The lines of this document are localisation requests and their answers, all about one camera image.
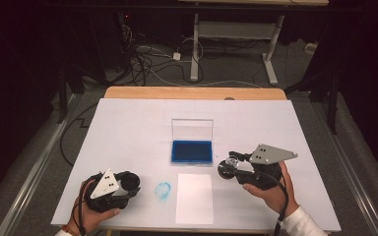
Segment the sheet of paper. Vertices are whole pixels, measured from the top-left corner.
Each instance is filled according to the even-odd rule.
[[[214,223],[211,175],[179,174],[176,223]]]

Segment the person's right hand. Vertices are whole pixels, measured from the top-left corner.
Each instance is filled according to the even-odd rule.
[[[282,169],[284,181],[286,182],[285,187],[287,190],[287,195],[289,196],[289,202],[287,205],[286,212],[284,214],[284,217],[288,217],[299,208],[299,204],[296,202],[294,198],[293,185],[290,179],[290,175],[287,172],[286,165],[283,161],[279,162],[279,165]],[[242,187],[245,190],[247,190],[251,195],[263,199],[266,205],[275,212],[281,213],[282,209],[284,208],[284,192],[279,186],[276,186],[267,191],[263,191],[251,184],[243,184]]]

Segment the blue ink stain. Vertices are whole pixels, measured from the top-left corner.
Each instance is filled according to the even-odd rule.
[[[155,189],[156,196],[162,200],[165,201],[168,197],[168,194],[170,193],[171,186],[168,183],[162,182],[159,183]]]

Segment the person's left hand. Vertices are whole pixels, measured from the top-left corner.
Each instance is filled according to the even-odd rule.
[[[86,192],[89,185],[93,181],[94,180],[88,183],[88,185],[85,187],[84,193]],[[103,222],[104,220],[107,220],[108,218],[112,218],[113,216],[117,215],[120,211],[119,208],[112,208],[102,213],[96,212],[94,210],[91,210],[86,204],[84,197],[83,196],[81,197],[82,197],[82,223],[87,233],[95,230],[101,222]],[[77,206],[78,203],[79,203],[79,197],[77,197],[75,200],[75,204],[73,206],[74,212],[70,216],[70,220],[66,225],[69,228],[69,230],[72,231],[72,233],[75,233],[76,235],[80,235],[79,227],[76,224],[76,222],[79,223],[79,207]]]

